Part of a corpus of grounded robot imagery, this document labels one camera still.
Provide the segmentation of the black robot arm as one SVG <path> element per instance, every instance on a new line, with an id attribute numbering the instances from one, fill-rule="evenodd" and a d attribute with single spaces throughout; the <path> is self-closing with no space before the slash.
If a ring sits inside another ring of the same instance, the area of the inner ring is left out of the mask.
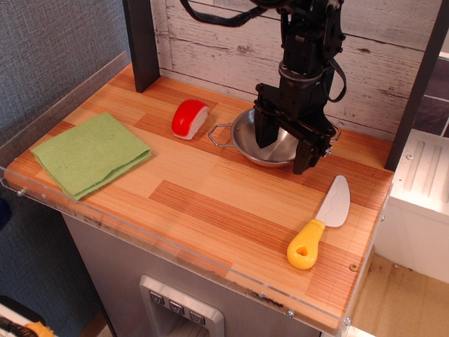
<path id="1" fill-rule="evenodd" d="M 331 151 L 337 131 L 324 114 L 336 98 L 330 89 L 335 74 L 344 76 L 335 56 L 342 52 L 346 36 L 341 29 L 341 1 L 259 1 L 281 16 L 283 60 L 278 87 L 258 84 L 255 101 L 255 139 L 265 148 L 283 129 L 298 140 L 293 173 L 302 174 Z"/>

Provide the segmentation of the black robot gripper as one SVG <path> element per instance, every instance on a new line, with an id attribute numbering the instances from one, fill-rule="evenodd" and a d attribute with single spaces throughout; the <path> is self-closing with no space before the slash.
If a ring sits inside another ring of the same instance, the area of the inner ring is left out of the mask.
<path id="1" fill-rule="evenodd" d="M 278 140 L 279 127 L 299 140 L 293 173 L 303 174 L 329 154 L 335 127 L 324 114 L 335 70 L 320 66 L 312 74 L 291 72 L 280 65 L 280 82 L 256 86 L 255 139 L 259 148 Z"/>

